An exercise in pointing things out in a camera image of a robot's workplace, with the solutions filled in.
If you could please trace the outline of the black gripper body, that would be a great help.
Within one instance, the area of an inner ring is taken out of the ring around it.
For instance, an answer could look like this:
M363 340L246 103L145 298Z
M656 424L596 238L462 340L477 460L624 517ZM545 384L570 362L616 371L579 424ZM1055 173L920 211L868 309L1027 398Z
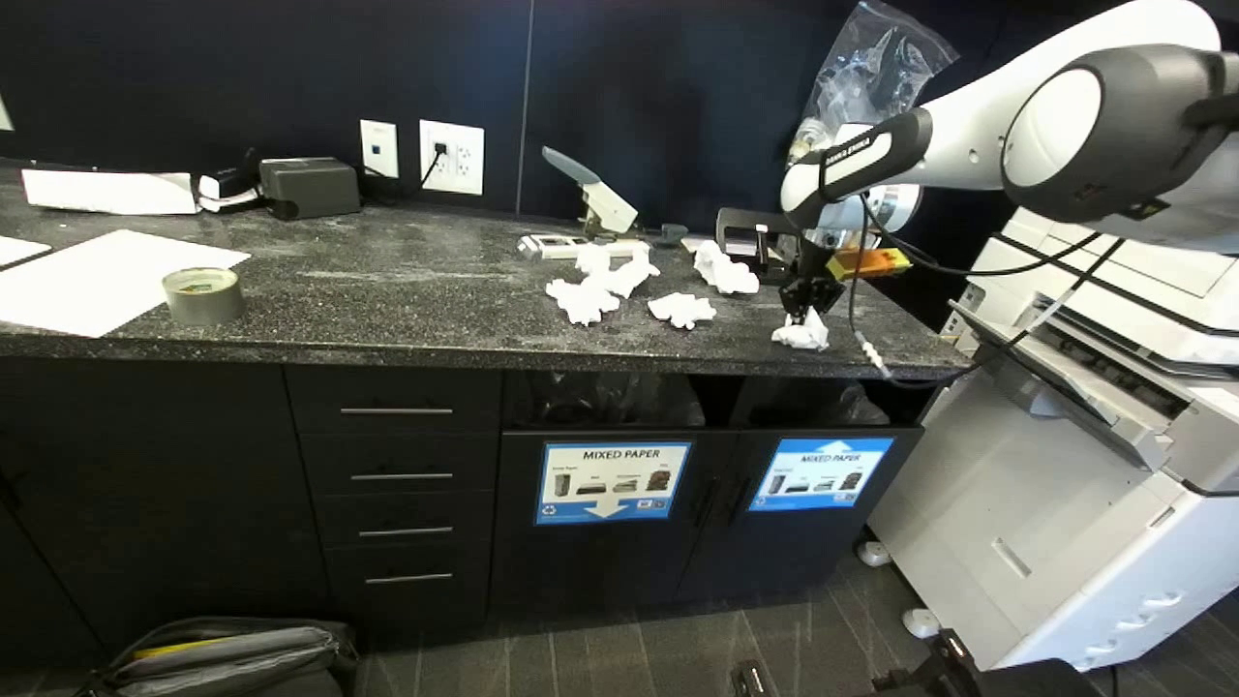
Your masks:
M831 258L837 253L813 243L800 227L778 227L765 243L765 267L775 288L800 288L804 304L813 288L841 288L842 296L842 284L827 270Z

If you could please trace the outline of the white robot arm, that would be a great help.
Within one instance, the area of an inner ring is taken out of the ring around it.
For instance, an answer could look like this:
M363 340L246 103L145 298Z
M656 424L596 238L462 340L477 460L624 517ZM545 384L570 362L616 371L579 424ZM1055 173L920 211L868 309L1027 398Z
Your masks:
M792 159L778 204L813 224L871 185L998 190L1062 224L1233 253L1239 53L1197 0L1122 0Z

